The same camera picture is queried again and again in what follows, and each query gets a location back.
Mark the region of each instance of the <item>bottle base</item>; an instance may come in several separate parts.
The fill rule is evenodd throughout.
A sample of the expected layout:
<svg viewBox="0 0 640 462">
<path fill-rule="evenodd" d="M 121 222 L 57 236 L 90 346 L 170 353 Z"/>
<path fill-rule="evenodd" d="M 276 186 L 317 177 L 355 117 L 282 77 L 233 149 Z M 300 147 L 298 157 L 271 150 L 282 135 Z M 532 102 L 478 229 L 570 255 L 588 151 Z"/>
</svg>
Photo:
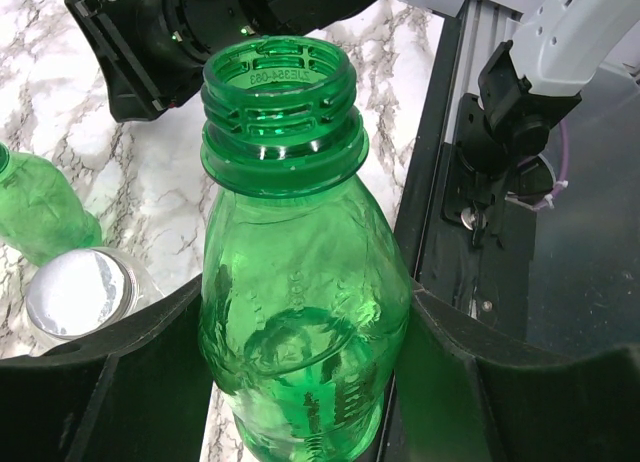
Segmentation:
<svg viewBox="0 0 640 462">
<path fill-rule="evenodd" d="M 371 445 L 382 417 L 384 395 L 349 427 L 306 439 L 275 440 L 246 429 L 235 418 L 244 445 L 260 462 L 352 462 Z"/>
</svg>

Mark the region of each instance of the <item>marble countertop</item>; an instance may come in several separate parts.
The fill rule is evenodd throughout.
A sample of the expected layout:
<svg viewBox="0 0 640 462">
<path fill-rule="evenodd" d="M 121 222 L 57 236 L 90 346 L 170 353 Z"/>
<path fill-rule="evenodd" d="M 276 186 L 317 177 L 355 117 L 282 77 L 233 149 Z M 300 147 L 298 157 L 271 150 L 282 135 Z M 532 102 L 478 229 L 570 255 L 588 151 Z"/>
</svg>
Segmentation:
<svg viewBox="0 0 640 462">
<path fill-rule="evenodd" d="M 359 175 L 392 226 L 442 22 L 380 0 L 311 34 L 342 47 L 357 69 L 356 105 L 371 139 Z M 115 123 L 96 59 L 63 0 L 0 0 L 0 60 L 0 140 L 52 160 L 99 218 L 105 245 L 142 261 L 163 292 L 197 275 L 217 192 L 200 165 L 199 98 L 154 122 Z M 22 302 L 34 272 L 0 245 L 0 357 L 42 352 Z M 201 460 L 255 460 L 215 387 Z"/>
</svg>

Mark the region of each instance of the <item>dark gray surface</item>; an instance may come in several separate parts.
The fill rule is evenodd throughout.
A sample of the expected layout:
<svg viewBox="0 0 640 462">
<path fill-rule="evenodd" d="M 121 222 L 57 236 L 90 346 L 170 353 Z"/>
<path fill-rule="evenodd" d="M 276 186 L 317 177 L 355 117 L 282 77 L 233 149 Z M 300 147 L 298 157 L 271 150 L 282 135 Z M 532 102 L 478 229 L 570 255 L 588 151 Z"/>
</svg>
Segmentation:
<svg viewBox="0 0 640 462">
<path fill-rule="evenodd" d="M 529 291 L 528 341 L 569 356 L 640 342 L 640 90 L 601 68 L 582 95 L 567 118 L 569 187 L 538 216 Z"/>
</svg>

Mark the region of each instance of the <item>bottle mouth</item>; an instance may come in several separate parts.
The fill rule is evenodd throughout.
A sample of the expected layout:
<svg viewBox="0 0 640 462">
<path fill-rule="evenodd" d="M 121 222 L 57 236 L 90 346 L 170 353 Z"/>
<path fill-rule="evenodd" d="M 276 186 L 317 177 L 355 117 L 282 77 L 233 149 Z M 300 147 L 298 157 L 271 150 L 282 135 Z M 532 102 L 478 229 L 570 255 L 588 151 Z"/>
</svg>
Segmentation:
<svg viewBox="0 0 640 462">
<path fill-rule="evenodd" d="M 9 165 L 9 148 L 0 143 L 0 173 Z"/>
<path fill-rule="evenodd" d="M 328 42 L 253 39 L 209 59 L 204 81 L 202 161 L 222 186 L 261 197 L 309 194 L 350 177 L 366 158 L 356 72 Z"/>
</svg>

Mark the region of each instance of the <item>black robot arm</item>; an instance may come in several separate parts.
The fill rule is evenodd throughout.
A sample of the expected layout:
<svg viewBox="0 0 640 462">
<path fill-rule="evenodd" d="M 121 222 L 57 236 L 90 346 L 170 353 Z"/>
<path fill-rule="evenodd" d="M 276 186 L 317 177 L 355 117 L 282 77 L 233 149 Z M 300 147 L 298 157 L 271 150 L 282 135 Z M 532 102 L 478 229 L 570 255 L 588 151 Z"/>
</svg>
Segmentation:
<svg viewBox="0 0 640 462">
<path fill-rule="evenodd" d="M 202 66 L 247 37 L 306 34 L 376 0 L 65 0 L 91 45 L 117 122 L 154 120 L 189 100 Z"/>
</svg>

